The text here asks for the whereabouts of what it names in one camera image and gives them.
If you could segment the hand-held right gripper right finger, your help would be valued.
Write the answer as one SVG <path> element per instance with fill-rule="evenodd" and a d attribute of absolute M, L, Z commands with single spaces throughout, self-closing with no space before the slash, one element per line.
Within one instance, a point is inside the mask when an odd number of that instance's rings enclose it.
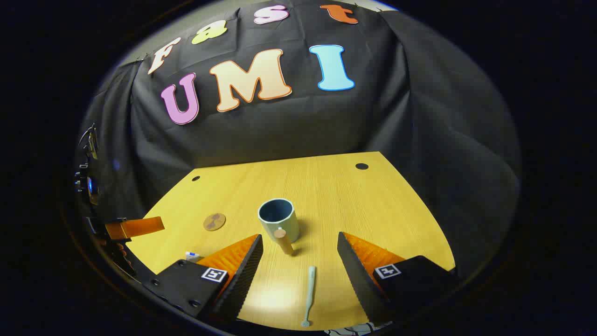
<path fill-rule="evenodd" d="M 337 251 L 373 324 L 413 317 L 458 285 L 454 274 L 422 255 L 399 257 L 347 232 L 339 232 Z"/>

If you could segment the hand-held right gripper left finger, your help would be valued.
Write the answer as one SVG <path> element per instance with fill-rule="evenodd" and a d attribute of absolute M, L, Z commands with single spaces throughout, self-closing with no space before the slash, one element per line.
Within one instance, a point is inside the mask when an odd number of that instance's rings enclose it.
<path fill-rule="evenodd" d="M 177 260 L 142 285 L 192 318 L 230 322 L 243 307 L 262 255 L 262 235 L 255 234 L 200 261 Z"/>

